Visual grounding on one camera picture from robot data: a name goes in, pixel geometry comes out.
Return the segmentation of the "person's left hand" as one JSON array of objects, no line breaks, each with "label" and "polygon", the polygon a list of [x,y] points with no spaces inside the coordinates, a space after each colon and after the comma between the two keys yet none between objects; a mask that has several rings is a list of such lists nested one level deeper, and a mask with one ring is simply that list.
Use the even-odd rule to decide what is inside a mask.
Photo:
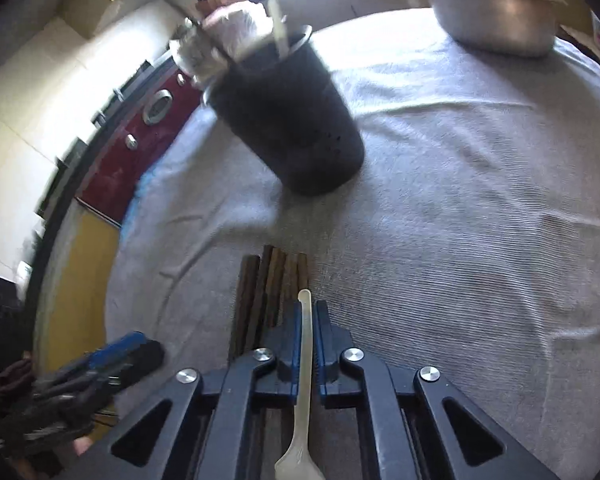
[{"label": "person's left hand", "polygon": [[73,452],[76,456],[81,456],[86,453],[93,445],[94,441],[90,437],[79,437],[72,441]]}]

